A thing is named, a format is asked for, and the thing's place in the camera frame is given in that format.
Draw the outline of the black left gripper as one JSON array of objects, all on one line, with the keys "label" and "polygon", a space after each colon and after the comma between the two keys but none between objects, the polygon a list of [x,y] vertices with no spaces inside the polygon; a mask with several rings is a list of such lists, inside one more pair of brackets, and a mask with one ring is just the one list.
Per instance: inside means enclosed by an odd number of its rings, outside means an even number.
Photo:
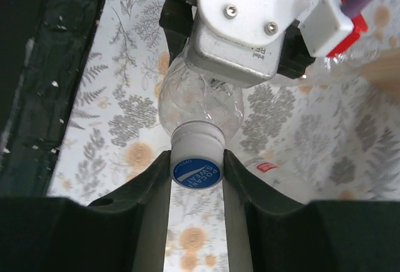
[{"label": "black left gripper", "polygon": [[[167,40],[170,55],[169,66],[173,59],[186,50],[193,31],[196,11],[197,0],[165,0],[164,2],[159,24]],[[314,60],[314,56],[307,50],[297,17],[285,30],[281,57],[275,76],[284,76],[288,79],[300,78]]]}]

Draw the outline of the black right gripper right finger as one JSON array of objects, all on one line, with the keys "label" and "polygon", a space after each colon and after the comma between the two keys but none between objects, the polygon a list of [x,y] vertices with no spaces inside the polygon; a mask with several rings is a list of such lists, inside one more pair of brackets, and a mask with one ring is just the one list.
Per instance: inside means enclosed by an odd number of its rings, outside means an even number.
[{"label": "black right gripper right finger", "polygon": [[301,204],[224,152],[230,271],[398,271],[399,203]]}]

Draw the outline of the clear Pocari Sweat bottle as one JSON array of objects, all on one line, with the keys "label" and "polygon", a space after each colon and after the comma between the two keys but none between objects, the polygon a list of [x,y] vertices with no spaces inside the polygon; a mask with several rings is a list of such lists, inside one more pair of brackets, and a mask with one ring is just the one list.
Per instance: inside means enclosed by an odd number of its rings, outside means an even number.
[{"label": "clear Pocari Sweat bottle", "polygon": [[242,89],[193,71],[181,52],[166,73],[158,98],[159,122],[168,135],[190,121],[217,126],[229,141],[244,120]]}]

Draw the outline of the clear red-label water bottle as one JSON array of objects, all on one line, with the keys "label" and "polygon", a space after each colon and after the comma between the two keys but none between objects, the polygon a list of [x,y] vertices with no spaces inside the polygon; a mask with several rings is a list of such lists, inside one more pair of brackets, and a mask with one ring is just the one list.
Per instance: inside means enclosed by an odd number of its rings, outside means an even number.
[{"label": "clear red-label water bottle", "polygon": [[320,59],[307,72],[308,86],[259,84],[247,91],[241,151],[247,157],[286,163],[291,171],[319,185],[349,122],[342,87],[349,88],[361,66],[379,53],[378,49],[352,49]]}]

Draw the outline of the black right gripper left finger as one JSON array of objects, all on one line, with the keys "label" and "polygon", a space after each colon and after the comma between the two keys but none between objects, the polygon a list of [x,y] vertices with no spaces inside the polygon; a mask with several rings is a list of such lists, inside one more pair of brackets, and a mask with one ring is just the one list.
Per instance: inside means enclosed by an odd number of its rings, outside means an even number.
[{"label": "black right gripper left finger", "polygon": [[1,199],[2,271],[162,271],[171,154],[87,206],[68,198]]}]

